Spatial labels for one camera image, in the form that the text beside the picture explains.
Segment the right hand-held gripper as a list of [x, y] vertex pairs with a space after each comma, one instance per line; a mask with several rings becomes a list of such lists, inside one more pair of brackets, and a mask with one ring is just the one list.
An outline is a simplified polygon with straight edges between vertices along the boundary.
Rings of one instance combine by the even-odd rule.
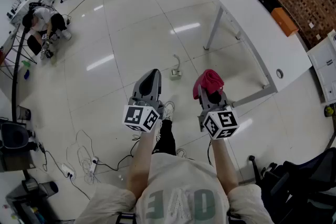
[[207, 132], [212, 140], [232, 136], [239, 128], [236, 111], [227, 104], [227, 96], [222, 88], [213, 93], [198, 85], [198, 99], [202, 112], [198, 116], [201, 132]]

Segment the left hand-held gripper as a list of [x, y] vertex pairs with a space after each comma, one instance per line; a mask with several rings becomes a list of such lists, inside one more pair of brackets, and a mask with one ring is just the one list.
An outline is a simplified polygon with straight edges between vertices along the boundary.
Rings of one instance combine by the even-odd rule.
[[152, 69], [134, 85], [128, 105], [124, 106], [122, 123], [133, 131], [150, 133], [162, 118], [164, 105], [158, 100], [161, 94], [161, 72]]

